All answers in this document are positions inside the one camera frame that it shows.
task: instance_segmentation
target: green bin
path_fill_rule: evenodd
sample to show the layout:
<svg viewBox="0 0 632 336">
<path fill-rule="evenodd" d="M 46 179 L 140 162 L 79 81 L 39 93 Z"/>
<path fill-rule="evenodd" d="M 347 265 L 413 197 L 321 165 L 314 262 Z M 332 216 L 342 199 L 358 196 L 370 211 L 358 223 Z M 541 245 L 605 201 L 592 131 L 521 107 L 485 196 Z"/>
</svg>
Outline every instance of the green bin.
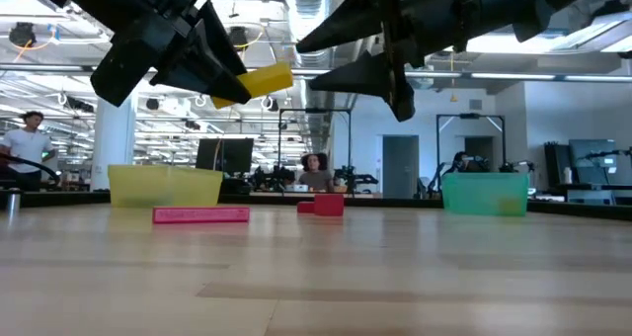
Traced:
<svg viewBox="0 0 632 336">
<path fill-rule="evenodd" d="M 525 216 L 529 178 L 520 173 L 452 173 L 442 179 L 443 205 L 458 214 Z"/>
</svg>

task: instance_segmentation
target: red block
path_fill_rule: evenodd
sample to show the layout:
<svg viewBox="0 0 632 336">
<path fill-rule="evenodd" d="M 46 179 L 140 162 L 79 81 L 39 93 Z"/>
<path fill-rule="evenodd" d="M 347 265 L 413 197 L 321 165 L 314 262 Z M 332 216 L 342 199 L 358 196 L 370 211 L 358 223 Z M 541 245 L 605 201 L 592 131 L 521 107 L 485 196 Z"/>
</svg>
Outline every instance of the red block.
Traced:
<svg viewBox="0 0 632 336">
<path fill-rule="evenodd" d="M 312 203 L 312 202 L 300 202 L 296 206 L 296 212 L 298 212 L 298 213 L 314 213 L 314 203 Z"/>
<path fill-rule="evenodd" d="M 314 197 L 314 213 L 319 216 L 342 216 L 345 214 L 343 194 L 317 194 Z"/>
<path fill-rule="evenodd" d="M 250 208 L 154 208 L 153 222 L 219 223 L 248 222 Z"/>
</svg>

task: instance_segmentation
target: yellow bin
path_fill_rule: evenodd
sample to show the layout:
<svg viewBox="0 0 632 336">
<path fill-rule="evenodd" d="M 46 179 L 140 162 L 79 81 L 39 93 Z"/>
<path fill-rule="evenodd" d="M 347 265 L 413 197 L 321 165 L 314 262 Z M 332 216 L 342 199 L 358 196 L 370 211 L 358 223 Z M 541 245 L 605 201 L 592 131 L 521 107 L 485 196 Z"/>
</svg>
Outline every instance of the yellow bin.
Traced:
<svg viewBox="0 0 632 336">
<path fill-rule="evenodd" d="M 167 165 L 111 165 L 113 208 L 214 207 L 222 172 Z"/>
</svg>

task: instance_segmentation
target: white shirt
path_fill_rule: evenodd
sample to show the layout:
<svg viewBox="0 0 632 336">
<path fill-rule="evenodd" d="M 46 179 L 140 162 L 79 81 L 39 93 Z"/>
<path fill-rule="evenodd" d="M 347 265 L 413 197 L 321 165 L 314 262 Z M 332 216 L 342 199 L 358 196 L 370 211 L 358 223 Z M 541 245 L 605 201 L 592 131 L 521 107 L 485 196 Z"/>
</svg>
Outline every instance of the white shirt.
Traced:
<svg viewBox="0 0 632 336">
<path fill-rule="evenodd" d="M 36 163 L 41 163 L 41 156 L 44 152 L 50 152 L 54 149 L 48 136 L 39 131 L 27 132 L 23 129 L 8 131 L 0 144 L 9 147 L 12 156 Z M 39 168 L 28 164 L 10 164 L 9 167 L 20 173 L 32 173 L 39 170 Z"/>
</svg>

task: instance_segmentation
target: column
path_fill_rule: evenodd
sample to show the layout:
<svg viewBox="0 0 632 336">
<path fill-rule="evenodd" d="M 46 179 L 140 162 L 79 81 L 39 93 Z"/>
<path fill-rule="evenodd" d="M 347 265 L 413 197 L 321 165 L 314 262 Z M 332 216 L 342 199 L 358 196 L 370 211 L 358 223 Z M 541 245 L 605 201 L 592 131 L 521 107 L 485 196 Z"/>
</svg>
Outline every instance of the column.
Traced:
<svg viewBox="0 0 632 336">
<path fill-rule="evenodd" d="M 105 100 L 99 100 L 91 191 L 110 188 L 110 165 L 133 164 L 137 105 L 138 97 L 135 92 L 119 108 Z"/>
</svg>

